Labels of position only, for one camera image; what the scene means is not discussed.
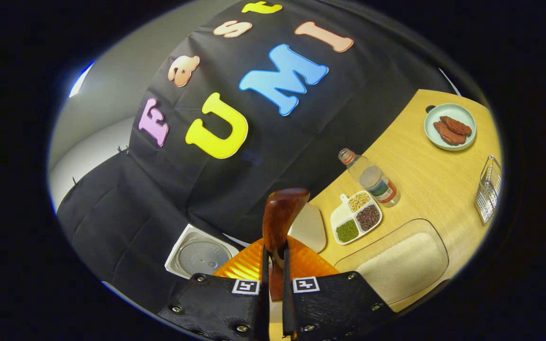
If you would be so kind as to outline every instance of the meat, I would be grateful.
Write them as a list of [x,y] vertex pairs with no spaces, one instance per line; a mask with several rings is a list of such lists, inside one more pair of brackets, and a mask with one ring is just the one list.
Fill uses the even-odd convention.
[[465,125],[462,122],[459,122],[451,117],[442,116],[439,119],[442,120],[442,122],[446,123],[446,126],[448,126],[448,129],[450,129],[451,132],[459,135],[470,135],[471,134],[471,128],[468,125]]
[[435,127],[435,129],[437,129],[438,133],[442,136],[442,140],[446,141],[446,143],[448,144],[459,145],[459,144],[463,144],[466,141],[465,135],[459,135],[459,134],[453,133],[450,129],[448,129],[448,126],[442,121],[433,123],[433,126]]

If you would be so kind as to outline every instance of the metal wire basket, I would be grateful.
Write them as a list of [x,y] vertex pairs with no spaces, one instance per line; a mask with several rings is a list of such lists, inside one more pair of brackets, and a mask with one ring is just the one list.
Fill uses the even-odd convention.
[[494,156],[488,156],[479,179],[475,207],[483,224],[487,224],[496,212],[496,204],[501,192],[501,165]]

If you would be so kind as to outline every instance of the water bottle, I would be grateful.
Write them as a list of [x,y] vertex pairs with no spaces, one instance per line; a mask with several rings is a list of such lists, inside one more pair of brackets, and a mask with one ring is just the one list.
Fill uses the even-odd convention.
[[350,149],[338,153],[340,162],[347,166],[349,174],[385,207],[397,204],[401,194],[395,184],[368,158],[355,154]]

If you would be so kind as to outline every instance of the light wood tabletop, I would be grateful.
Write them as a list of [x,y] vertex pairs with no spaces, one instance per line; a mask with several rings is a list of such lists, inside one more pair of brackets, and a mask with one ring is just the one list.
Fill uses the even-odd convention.
[[[444,103],[459,104],[475,119],[475,140],[463,151],[440,149],[425,134],[425,109]],[[326,231],[327,245],[319,254],[334,265],[412,219],[429,220],[448,251],[448,268],[429,287],[390,305],[394,311],[401,311],[441,281],[455,276],[483,241],[490,223],[482,224],[475,197],[488,155],[494,155],[502,166],[501,143],[492,114],[486,107],[450,93],[419,90],[363,155],[396,184],[401,199],[393,207],[379,205],[383,220],[375,230],[354,242],[340,245],[332,235],[330,215],[341,204],[341,194],[350,197],[363,190],[347,171],[343,172],[310,201],[320,209]],[[271,340],[281,340],[282,324],[272,323],[269,334]]]

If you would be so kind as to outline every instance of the blue letter m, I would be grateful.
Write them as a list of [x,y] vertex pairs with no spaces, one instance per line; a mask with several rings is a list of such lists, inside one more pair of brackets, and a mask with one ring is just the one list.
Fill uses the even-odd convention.
[[317,84],[328,73],[327,66],[313,63],[290,50],[286,44],[275,46],[269,52],[269,58],[279,71],[250,71],[239,82],[239,88],[252,89],[267,97],[269,101],[277,104],[281,116],[290,114],[296,108],[299,99],[296,96],[288,97],[278,89],[306,93],[307,89],[299,80],[297,73],[304,76],[309,85]]

